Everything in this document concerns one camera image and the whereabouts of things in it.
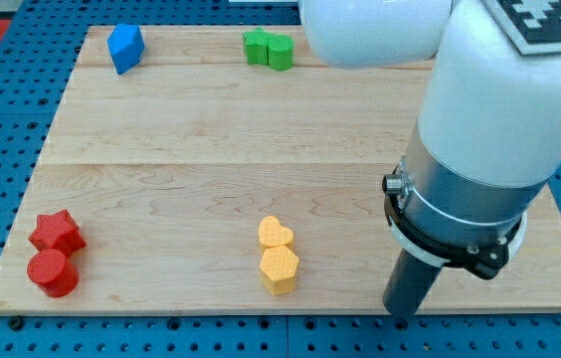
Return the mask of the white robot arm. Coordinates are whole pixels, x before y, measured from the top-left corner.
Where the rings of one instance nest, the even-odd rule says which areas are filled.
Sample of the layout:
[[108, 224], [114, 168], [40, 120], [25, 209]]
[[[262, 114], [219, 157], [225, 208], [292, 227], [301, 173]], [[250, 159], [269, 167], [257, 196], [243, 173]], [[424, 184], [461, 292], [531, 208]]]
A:
[[402, 246], [383, 294], [415, 313], [445, 267], [491, 279], [561, 164], [561, 1], [301, 0], [314, 53], [338, 68], [434, 63], [382, 188]]

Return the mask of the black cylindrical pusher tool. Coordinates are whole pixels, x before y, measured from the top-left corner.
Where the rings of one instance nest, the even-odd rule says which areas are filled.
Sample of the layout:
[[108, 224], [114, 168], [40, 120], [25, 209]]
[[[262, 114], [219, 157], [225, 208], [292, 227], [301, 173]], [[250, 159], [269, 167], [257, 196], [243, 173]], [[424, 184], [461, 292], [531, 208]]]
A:
[[383, 292], [386, 310], [393, 316], [414, 315], [441, 270], [402, 250]]

